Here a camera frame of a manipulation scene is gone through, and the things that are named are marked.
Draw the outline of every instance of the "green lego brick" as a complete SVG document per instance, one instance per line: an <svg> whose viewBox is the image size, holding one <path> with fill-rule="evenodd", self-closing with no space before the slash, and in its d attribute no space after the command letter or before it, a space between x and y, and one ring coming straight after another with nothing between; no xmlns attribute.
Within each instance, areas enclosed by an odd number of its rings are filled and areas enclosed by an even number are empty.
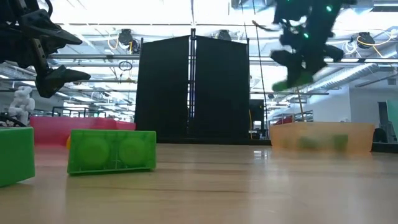
<svg viewBox="0 0 398 224"><path fill-rule="evenodd" d="M69 174L156 168L156 132L72 130Z"/></svg>
<svg viewBox="0 0 398 224"><path fill-rule="evenodd" d="M35 176L33 128L0 129L0 187Z"/></svg>

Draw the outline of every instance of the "white robot toy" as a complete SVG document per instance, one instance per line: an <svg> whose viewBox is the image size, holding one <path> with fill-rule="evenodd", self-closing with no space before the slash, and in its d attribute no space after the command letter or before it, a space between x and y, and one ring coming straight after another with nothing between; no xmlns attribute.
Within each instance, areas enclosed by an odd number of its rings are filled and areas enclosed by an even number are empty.
<svg viewBox="0 0 398 224"><path fill-rule="evenodd" d="M24 125L28 124L29 112L35 109L35 100L30 97L32 88L20 86L14 93L14 101L10 104L8 113L10 117L17 117Z"/></svg>

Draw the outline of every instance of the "wooden table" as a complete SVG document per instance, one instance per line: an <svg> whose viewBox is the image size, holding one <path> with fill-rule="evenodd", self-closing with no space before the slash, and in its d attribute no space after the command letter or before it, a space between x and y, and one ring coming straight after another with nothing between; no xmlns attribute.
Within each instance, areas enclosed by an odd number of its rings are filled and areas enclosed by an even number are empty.
<svg viewBox="0 0 398 224"><path fill-rule="evenodd" d="M0 189L0 223L396 224L398 157L159 145L155 172L69 177L64 149Z"/></svg>

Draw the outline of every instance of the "white ceiling fixture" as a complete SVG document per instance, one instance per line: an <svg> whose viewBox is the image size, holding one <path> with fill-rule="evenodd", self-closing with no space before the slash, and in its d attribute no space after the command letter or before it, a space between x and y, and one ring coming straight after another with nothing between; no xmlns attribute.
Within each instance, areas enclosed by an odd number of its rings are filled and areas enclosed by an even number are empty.
<svg viewBox="0 0 398 224"><path fill-rule="evenodd" d="M119 100L128 100L128 97L123 94L123 93L118 93L115 91L111 91L111 92L106 92L109 96L112 96L113 98L119 99Z"/></svg>
<svg viewBox="0 0 398 224"><path fill-rule="evenodd" d="M114 103L94 103L96 106L114 106Z"/></svg>
<svg viewBox="0 0 398 224"><path fill-rule="evenodd" d="M35 82L33 82L33 81L22 81L21 83L24 83L24 84L30 85L30 86L36 86Z"/></svg>
<svg viewBox="0 0 398 224"><path fill-rule="evenodd" d="M92 87L88 86L88 85L84 85L84 84L80 84L80 85L73 85L72 86L74 89L77 90L92 90Z"/></svg>
<svg viewBox="0 0 398 224"><path fill-rule="evenodd" d="M74 103L67 103L67 102L64 102L63 106L65 106L65 107L76 107L76 108L88 108L89 107L89 105L76 105Z"/></svg>
<svg viewBox="0 0 398 224"><path fill-rule="evenodd" d="M56 93L58 96L63 96L63 97L70 97L70 96L68 96L68 95L66 95L66 94L64 94L64 93L60 93L60 92L58 92L58 93Z"/></svg>
<svg viewBox="0 0 398 224"><path fill-rule="evenodd" d="M126 115L134 115L135 114L135 112L133 112L133 111L123 111L123 113Z"/></svg>
<svg viewBox="0 0 398 224"><path fill-rule="evenodd" d="M117 110L117 109L119 109L119 107L118 106L104 106L106 109L108 109L108 110Z"/></svg>
<svg viewBox="0 0 398 224"><path fill-rule="evenodd" d="M288 108L287 105L275 105L275 106L268 106L268 108Z"/></svg>
<svg viewBox="0 0 398 224"><path fill-rule="evenodd" d="M76 111L76 110L78 110L78 111L83 111L83 110L85 110L85 108L76 107L76 106L74 106L74 107L69 107L69 108L66 108L66 109L72 110L72 111Z"/></svg>
<svg viewBox="0 0 398 224"><path fill-rule="evenodd" d="M89 97L84 97L84 96L74 96L74 99L84 101L84 102L94 102L95 101Z"/></svg>

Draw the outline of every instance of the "black partition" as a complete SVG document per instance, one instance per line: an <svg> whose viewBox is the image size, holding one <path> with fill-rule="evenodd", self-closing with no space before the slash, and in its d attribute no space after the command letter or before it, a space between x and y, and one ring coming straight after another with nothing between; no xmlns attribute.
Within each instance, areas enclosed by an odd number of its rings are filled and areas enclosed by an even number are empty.
<svg viewBox="0 0 398 224"><path fill-rule="evenodd" d="M189 36L142 45L134 122L160 138L187 134Z"/></svg>
<svg viewBox="0 0 398 224"><path fill-rule="evenodd" d="M247 139L249 61L246 44L196 36L195 138Z"/></svg>

